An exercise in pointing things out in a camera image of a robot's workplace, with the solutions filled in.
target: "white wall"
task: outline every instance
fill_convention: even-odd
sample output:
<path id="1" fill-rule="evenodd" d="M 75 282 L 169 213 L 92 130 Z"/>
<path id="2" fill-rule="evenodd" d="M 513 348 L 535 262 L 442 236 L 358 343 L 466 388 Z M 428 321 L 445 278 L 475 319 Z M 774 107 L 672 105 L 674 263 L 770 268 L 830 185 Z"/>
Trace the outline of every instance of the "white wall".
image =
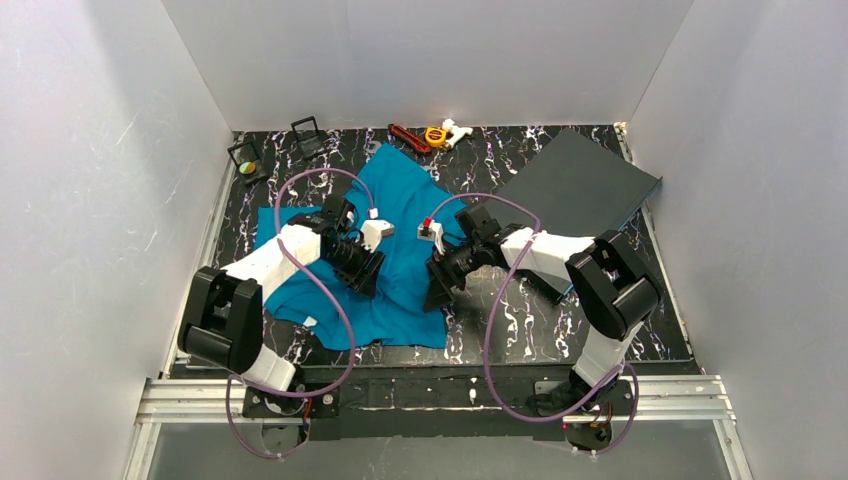
<path id="1" fill-rule="evenodd" d="M 757 478 L 846 478 L 848 3 L 696 0 L 630 125 Z"/>
<path id="2" fill-rule="evenodd" d="M 0 6 L 0 469 L 119 478 L 231 140 L 155 0 Z"/>
<path id="3" fill-rule="evenodd" d="M 692 0 L 164 0 L 236 130 L 629 120 Z"/>

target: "folded fabric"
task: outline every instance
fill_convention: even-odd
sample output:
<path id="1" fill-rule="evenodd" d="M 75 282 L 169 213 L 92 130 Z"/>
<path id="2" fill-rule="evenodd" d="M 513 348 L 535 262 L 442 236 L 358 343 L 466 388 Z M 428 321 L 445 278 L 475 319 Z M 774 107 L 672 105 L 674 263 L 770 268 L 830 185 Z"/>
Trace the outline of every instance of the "folded fabric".
<path id="1" fill-rule="evenodd" d="M 377 296 L 369 299 L 354 293 L 336 280 L 323 260 L 308 268 L 330 289 L 353 325 L 357 346 L 382 340 L 384 345 L 445 347 L 445 321 L 440 311 L 424 313 L 429 279 L 424 262 L 432 255 L 433 243 L 419 240 L 416 228 L 450 194 L 437 187 L 417 163 L 390 145 L 383 145 L 358 174 L 371 190 L 380 218 L 394 224 L 394 235 L 378 247 L 386 254 L 377 278 Z M 345 195 L 357 210 L 358 227 L 367 219 L 368 197 L 357 183 Z M 434 219 L 445 232 L 461 235 L 453 216 L 463 208 L 461 201 L 446 205 Z M 298 213 L 319 207 L 281 208 L 285 223 Z M 273 208 L 259 209 L 256 248 L 275 236 Z M 330 350 L 350 346 L 344 325 L 324 294 L 303 273 L 297 273 L 265 302 L 274 318 L 306 324 Z"/>

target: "white tool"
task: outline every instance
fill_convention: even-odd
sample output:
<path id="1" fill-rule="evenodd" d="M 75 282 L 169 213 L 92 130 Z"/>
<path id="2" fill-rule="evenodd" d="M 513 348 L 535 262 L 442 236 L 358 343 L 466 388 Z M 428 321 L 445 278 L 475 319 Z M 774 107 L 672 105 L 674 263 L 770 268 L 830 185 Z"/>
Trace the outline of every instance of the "white tool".
<path id="1" fill-rule="evenodd" d="M 442 130 L 448 132 L 450 138 L 445 142 L 445 149 L 451 150 L 456 142 L 462 140 L 462 137 L 471 135 L 473 129 L 470 127 L 458 127 L 450 118 L 442 122 Z"/>

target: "black marble table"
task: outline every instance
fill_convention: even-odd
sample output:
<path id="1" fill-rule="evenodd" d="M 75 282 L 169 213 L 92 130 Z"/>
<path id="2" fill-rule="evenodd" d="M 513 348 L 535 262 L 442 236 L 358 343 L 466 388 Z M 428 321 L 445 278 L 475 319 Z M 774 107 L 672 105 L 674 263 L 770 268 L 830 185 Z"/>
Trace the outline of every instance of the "black marble table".
<path id="1" fill-rule="evenodd" d="M 319 166 L 358 172 L 370 157 L 366 148 L 371 141 L 388 142 L 401 148 L 429 170 L 436 184 L 448 192 L 492 193 L 564 128 L 573 128 L 621 156 L 610 125 L 475 128 L 473 137 L 460 141 L 453 151 L 433 153 L 428 157 L 416 156 L 411 149 L 390 137 L 385 129 L 330 130 L 326 139 L 328 153 L 311 162 L 301 160 L 290 132 L 247 133 L 245 140 L 256 142 L 264 168 L 273 175 L 267 182 L 251 188 L 233 179 L 212 266 L 226 265 L 251 252 L 258 208 L 273 204 L 277 188 L 285 179 Z M 331 192 L 346 192 L 350 183 L 348 177 L 341 175 L 315 175 L 298 181 L 283 203 L 289 206 L 321 204 L 324 196 Z M 630 220 L 624 233 L 653 273 L 662 278 L 641 213 Z M 480 365 L 485 320 L 504 276 L 505 272 L 500 269 L 483 268 L 468 277 L 466 292 L 460 294 L 452 308 L 444 310 L 446 348 L 384 347 L 376 342 L 357 349 L 357 363 L 392 367 Z M 516 280 L 509 286 L 498 311 L 492 338 L 493 364 L 569 364 L 579 356 L 588 323 L 573 292 L 554 305 L 536 295 L 526 281 Z M 265 328 L 266 343 L 290 361 L 306 366 L 345 365 L 347 362 L 347 352 L 326 350 L 308 328 L 274 320 L 267 313 Z M 628 358 L 631 361 L 690 359 L 667 295 L 634 340 Z"/>

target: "yellow tape measure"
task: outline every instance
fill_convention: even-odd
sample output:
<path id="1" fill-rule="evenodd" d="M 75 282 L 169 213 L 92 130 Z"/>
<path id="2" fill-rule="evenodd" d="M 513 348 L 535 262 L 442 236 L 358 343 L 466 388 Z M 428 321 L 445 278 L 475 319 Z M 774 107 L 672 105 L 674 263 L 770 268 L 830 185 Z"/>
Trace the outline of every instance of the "yellow tape measure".
<path id="1" fill-rule="evenodd" d="M 447 138 L 447 130 L 442 130 L 441 128 L 429 127 L 427 128 L 427 131 L 424 132 L 424 140 L 427 142 L 427 145 L 430 145 L 433 148 L 438 148 L 444 145 Z"/>

